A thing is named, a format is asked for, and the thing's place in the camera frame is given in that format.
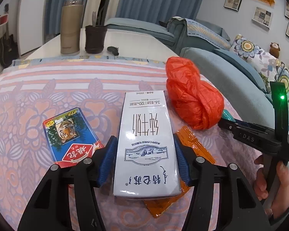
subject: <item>white milk carton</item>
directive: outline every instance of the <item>white milk carton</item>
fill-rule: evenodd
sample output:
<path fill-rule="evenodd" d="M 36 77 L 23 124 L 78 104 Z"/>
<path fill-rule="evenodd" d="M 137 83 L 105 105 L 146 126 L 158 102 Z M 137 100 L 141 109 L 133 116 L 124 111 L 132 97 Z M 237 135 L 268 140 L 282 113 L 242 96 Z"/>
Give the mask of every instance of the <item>white milk carton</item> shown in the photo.
<path fill-rule="evenodd" d="M 125 95 L 113 194 L 148 199 L 181 193 L 164 91 Z"/>

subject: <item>blue gripper pad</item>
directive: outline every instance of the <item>blue gripper pad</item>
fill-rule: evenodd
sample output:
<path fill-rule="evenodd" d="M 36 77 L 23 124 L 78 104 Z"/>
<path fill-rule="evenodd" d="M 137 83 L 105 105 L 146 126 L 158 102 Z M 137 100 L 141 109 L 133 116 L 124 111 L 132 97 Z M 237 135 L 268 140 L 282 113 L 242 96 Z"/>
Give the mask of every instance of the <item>blue gripper pad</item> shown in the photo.
<path fill-rule="evenodd" d="M 181 145 L 182 145 L 181 141 L 179 140 L 177 135 L 173 135 L 173 140 L 174 140 L 174 146 L 176 148 L 176 159 L 178 161 L 180 177 L 185 182 L 186 185 L 189 185 L 191 182 L 190 170 L 189 170 L 189 165 L 181 150 Z"/>
<path fill-rule="evenodd" d="M 106 147 L 108 147 L 105 157 L 99 166 L 99 177 L 97 179 L 97 184 L 99 187 L 106 182 L 107 177 L 110 173 L 110 169 L 113 165 L 113 161 L 117 154 L 118 149 L 118 139 L 116 137 L 111 138 Z"/>

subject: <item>tablecloth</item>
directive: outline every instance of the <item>tablecloth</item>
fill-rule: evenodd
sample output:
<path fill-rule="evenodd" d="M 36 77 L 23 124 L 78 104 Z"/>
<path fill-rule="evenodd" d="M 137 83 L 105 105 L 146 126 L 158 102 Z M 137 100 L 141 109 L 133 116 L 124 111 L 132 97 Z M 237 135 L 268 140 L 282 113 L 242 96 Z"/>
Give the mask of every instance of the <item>tablecloth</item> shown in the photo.
<path fill-rule="evenodd" d="M 40 63 L 26 61 L 0 76 L 0 212 L 15 230 L 32 193 L 53 164 L 42 128 L 44 120 L 80 107 L 106 145 L 111 135 L 118 136 L 125 92 L 166 90 L 165 66 L 159 62 L 76 58 Z M 173 110 L 167 93 L 166 100 L 175 132 L 185 123 Z M 225 109 L 239 119 L 226 99 Z M 194 134 L 218 165 L 234 162 L 250 182 L 254 180 L 258 167 L 253 160 L 258 151 L 234 140 L 217 125 Z M 111 176 L 95 192 L 106 229 L 111 231 L 181 230 L 192 196 L 190 190 L 155 219 L 142 201 L 115 198 Z M 79 230 L 73 198 L 70 189 L 71 219 L 73 228 Z M 210 230 L 214 230 L 217 213 L 218 186 Z"/>

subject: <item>teddy bear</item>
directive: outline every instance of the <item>teddy bear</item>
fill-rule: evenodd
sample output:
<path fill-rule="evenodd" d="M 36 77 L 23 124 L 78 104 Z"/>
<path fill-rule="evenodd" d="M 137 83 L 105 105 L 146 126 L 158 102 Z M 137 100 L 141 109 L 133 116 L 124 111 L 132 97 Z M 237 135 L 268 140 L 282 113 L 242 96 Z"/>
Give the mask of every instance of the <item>teddy bear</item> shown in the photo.
<path fill-rule="evenodd" d="M 275 43 L 275 42 L 271 42 L 271 45 L 270 45 L 270 51 L 269 53 L 274 56 L 275 58 L 278 59 L 279 57 L 279 51 L 281 51 L 281 49 L 279 48 L 279 44 L 278 43 Z"/>

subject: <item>hand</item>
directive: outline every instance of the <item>hand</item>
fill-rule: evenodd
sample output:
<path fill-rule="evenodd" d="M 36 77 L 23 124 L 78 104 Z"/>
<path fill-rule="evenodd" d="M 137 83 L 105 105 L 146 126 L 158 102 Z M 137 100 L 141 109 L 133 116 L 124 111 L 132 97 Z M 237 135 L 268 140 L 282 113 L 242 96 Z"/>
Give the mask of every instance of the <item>hand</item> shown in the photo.
<path fill-rule="evenodd" d="M 263 165 L 263 155 L 259 156 L 254 163 Z M 279 161 L 276 166 L 276 173 L 281 182 L 275 199 L 272 202 L 271 209 L 265 209 L 267 214 L 272 213 L 274 219 L 280 217 L 289 208 L 289 168 Z M 254 190 L 259 200 L 266 199 L 268 196 L 267 182 L 264 178 L 263 167 L 258 169 Z"/>

